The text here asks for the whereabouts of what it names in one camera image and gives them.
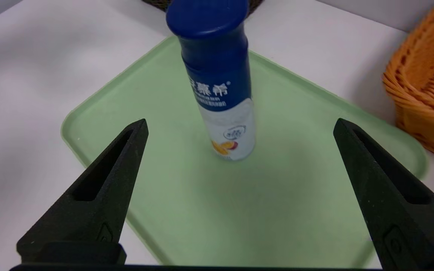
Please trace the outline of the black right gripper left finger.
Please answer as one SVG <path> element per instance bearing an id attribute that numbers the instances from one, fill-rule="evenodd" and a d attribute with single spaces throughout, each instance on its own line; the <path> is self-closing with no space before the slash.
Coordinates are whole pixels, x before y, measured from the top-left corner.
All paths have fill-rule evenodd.
<path id="1" fill-rule="evenodd" d="M 123 265 L 119 243 L 149 131 L 132 122 L 17 242 L 23 265 Z"/>

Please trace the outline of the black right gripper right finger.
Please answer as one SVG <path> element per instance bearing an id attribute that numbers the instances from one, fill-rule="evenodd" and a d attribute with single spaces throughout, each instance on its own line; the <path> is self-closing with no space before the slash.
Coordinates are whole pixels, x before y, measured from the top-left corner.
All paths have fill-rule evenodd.
<path id="1" fill-rule="evenodd" d="M 358 125 L 333 136 L 382 269 L 434 269 L 434 192 Z"/>

